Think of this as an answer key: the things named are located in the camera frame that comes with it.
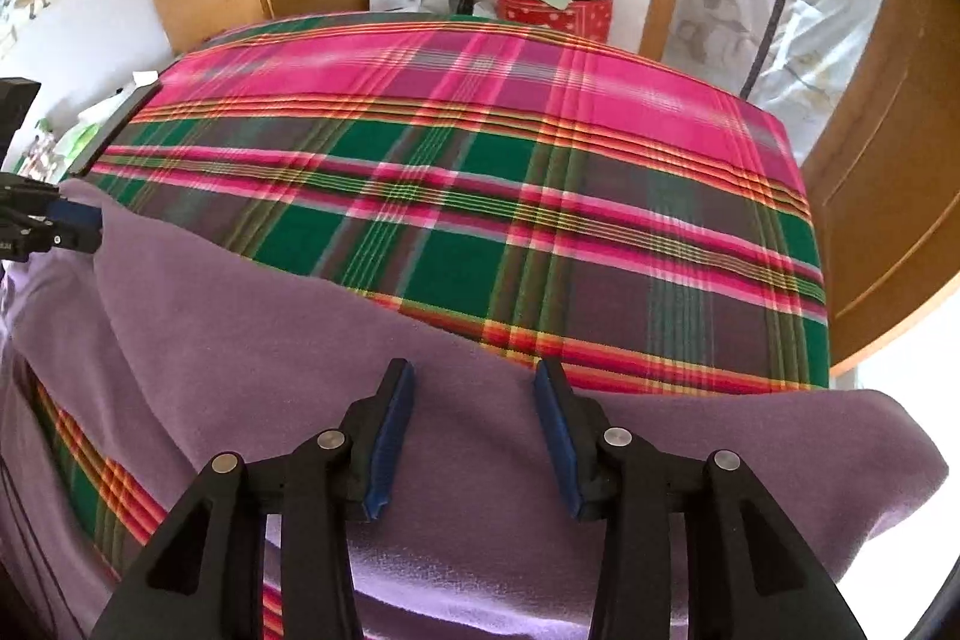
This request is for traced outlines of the red polka dot box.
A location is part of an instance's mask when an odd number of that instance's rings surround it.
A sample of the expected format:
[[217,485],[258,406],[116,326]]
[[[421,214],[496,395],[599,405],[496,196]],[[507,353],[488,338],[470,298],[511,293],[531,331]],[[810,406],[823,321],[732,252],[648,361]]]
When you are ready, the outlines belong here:
[[540,26],[605,44],[612,26],[613,0],[569,0],[564,8],[545,0],[496,0],[498,18]]

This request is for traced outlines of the black smartphone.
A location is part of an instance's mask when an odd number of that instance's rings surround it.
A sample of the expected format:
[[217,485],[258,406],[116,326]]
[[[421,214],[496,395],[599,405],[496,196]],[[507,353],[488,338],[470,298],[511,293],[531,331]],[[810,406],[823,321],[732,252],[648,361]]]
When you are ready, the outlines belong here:
[[67,177],[83,177],[91,169],[94,161],[99,158],[114,138],[121,133],[122,128],[132,120],[133,115],[142,110],[151,97],[156,96],[161,89],[161,81],[153,81],[151,85],[137,86],[132,94],[124,99],[107,117],[104,124],[99,125],[96,135],[91,138],[82,151],[78,152],[70,166],[68,166],[65,175]]

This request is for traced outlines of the pink green plaid tablecloth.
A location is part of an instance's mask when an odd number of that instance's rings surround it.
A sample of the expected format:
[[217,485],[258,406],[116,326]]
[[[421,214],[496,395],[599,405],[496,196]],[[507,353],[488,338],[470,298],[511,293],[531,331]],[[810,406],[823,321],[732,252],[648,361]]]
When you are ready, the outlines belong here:
[[589,392],[827,385],[782,125],[574,35],[421,14],[236,29],[68,182],[501,359],[569,360]]

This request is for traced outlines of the brown wooden door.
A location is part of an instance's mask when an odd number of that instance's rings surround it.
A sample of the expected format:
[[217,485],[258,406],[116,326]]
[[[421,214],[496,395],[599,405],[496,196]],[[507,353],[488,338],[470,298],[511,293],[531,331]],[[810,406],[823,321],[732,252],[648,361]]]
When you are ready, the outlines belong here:
[[841,375],[958,289],[958,0],[882,0],[802,174]]

